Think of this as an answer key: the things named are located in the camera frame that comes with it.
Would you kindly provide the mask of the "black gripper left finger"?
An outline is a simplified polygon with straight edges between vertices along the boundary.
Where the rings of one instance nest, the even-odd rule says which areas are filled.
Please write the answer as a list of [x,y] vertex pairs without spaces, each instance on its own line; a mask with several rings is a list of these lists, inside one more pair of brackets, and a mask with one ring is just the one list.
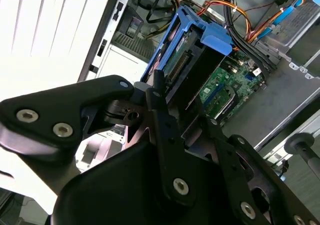
[[118,75],[83,81],[4,100],[0,104],[0,143],[41,164],[70,162],[80,143],[115,125],[127,126],[128,148],[156,148],[160,188],[165,201],[191,207],[185,181],[184,145],[163,94],[164,74],[151,84],[132,85]]

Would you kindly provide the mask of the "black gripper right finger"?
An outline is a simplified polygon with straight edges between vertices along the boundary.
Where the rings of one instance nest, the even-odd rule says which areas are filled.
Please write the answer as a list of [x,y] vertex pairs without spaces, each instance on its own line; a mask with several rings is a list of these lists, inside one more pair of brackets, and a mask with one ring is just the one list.
[[[209,116],[199,118],[205,138],[213,144],[232,214],[242,225],[318,225],[320,222],[241,136],[226,137]],[[261,189],[269,218],[253,196]]]

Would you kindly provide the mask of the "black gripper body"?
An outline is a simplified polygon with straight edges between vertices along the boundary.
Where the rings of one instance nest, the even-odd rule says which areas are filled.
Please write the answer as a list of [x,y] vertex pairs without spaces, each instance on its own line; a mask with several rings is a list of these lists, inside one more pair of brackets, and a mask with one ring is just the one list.
[[53,225],[238,225],[218,165],[185,152],[182,161],[195,203],[164,199],[156,148],[146,142],[74,177],[61,191]]

